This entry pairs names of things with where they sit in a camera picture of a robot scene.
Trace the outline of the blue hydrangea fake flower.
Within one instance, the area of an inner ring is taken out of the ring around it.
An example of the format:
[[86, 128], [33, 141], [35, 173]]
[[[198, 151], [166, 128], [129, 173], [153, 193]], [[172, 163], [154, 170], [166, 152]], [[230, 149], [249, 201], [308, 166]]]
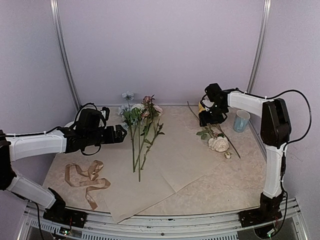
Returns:
[[131, 101], [134, 100], [134, 93], [127, 91], [124, 92], [122, 98], [125, 100], [125, 104], [123, 104], [118, 109], [118, 115], [122, 119], [122, 123], [120, 124], [125, 130], [128, 131], [130, 141], [131, 141], [131, 149], [132, 149], [132, 172], [136, 171], [135, 165], [135, 130], [134, 130], [134, 117], [132, 115], [132, 106]]

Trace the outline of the white rose fake flower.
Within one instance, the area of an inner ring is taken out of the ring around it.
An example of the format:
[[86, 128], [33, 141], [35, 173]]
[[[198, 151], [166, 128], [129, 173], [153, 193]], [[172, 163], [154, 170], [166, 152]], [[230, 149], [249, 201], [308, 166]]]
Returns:
[[223, 153], [226, 159], [231, 159], [231, 142], [223, 132], [219, 124], [213, 124], [202, 127], [201, 131], [196, 133], [202, 140], [207, 141], [207, 147], [214, 152]]

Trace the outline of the mauve bud fake flower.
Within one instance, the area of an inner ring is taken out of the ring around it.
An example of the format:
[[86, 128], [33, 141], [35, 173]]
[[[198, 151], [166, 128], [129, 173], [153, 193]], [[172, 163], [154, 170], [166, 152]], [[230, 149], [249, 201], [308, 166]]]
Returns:
[[137, 129], [138, 150], [133, 169], [138, 172], [138, 181], [142, 180], [147, 156], [158, 136], [164, 135], [164, 124], [160, 122], [163, 109], [155, 104], [154, 96], [145, 96], [141, 103], [133, 106], [135, 128]]

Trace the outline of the yellow rose fake flower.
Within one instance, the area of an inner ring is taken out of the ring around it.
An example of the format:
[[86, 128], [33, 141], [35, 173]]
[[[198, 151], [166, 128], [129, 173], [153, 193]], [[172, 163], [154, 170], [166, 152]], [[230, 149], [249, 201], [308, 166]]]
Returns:
[[[198, 103], [198, 113], [194, 113], [194, 111], [191, 109], [191, 106], [189, 104], [189, 102], [187, 101], [187, 106], [190, 109], [190, 111], [192, 112], [192, 114], [196, 117], [196, 119], [199, 121], [200, 127], [206, 128], [207, 124], [205, 123], [204, 126], [202, 126], [202, 120], [200, 117], [200, 113], [201, 112], [206, 112], [206, 109], [201, 105], [201, 103]], [[220, 131], [220, 134], [222, 134], [224, 137], [227, 138], [229, 144], [232, 146], [233, 150], [236, 152], [237, 156], [239, 157], [239, 159], [241, 159], [240, 154], [238, 153], [237, 149], [235, 148], [235, 146], [233, 145], [233, 143], [231, 142], [231, 140], [229, 139], [229, 137], [226, 135], [226, 133], [222, 130], [221, 126], [219, 123], [217, 124], [213, 124], [213, 127], [216, 128], [218, 131]]]

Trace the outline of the pink fake flower stem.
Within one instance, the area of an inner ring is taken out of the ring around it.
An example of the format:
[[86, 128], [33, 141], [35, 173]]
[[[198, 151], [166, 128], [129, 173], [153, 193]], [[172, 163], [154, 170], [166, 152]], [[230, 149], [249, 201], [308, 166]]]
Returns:
[[156, 139], [160, 135], [164, 135], [163, 123], [160, 123], [160, 116], [163, 114], [163, 110], [158, 105], [155, 105], [152, 101], [143, 104], [145, 107], [144, 111], [144, 128], [140, 134], [143, 138], [142, 147], [145, 147], [143, 154], [143, 161], [139, 169], [142, 171], [145, 167], [147, 155], [154, 145]]

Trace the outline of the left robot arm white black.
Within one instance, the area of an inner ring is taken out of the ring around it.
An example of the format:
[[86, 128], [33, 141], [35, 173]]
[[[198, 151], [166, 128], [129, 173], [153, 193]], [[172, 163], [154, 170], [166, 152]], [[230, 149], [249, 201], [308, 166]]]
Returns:
[[109, 125], [76, 132], [70, 127], [53, 131], [21, 135], [0, 134], [0, 188], [50, 209], [50, 214], [63, 223], [70, 218], [65, 202], [54, 191], [14, 172], [12, 162], [47, 154], [84, 152], [87, 147], [118, 144], [125, 140], [127, 131], [121, 125]]

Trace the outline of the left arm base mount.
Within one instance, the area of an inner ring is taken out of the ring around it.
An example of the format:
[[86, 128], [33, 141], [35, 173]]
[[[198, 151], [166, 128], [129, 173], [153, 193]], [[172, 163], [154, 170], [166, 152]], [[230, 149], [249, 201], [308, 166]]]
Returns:
[[43, 218], [69, 227], [84, 228], [87, 213], [65, 208], [62, 211], [45, 210]]

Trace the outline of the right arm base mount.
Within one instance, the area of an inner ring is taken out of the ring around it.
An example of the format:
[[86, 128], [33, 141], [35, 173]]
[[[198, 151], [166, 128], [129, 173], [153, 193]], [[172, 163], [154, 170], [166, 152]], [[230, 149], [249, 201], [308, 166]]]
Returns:
[[280, 210], [272, 212], [263, 212], [260, 208], [243, 210], [238, 213], [242, 228], [260, 225], [275, 221], [276, 218], [281, 219], [282, 213]]

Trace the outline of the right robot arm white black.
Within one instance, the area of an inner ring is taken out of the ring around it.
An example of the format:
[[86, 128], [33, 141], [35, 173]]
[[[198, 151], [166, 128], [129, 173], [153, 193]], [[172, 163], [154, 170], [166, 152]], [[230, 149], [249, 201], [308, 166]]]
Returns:
[[266, 178], [263, 195], [274, 199], [283, 193], [283, 176], [286, 171], [287, 146], [293, 143], [287, 105], [280, 94], [273, 97], [258, 96], [231, 88], [222, 90], [212, 83], [204, 90], [199, 104], [206, 111], [204, 124], [223, 123], [229, 108], [244, 110], [261, 119], [260, 137], [266, 150]]

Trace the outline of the beige wrapping paper sheet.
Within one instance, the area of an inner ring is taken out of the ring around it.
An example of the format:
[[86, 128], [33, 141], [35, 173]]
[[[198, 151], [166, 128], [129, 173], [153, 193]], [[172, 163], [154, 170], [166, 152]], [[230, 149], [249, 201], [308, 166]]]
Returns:
[[103, 145], [90, 160], [103, 162], [99, 173], [110, 181], [101, 195], [116, 223], [161, 202], [201, 178], [223, 161], [223, 155], [208, 148], [196, 134], [201, 130], [187, 106], [165, 106], [159, 135], [141, 172], [133, 172], [130, 137], [123, 143]]

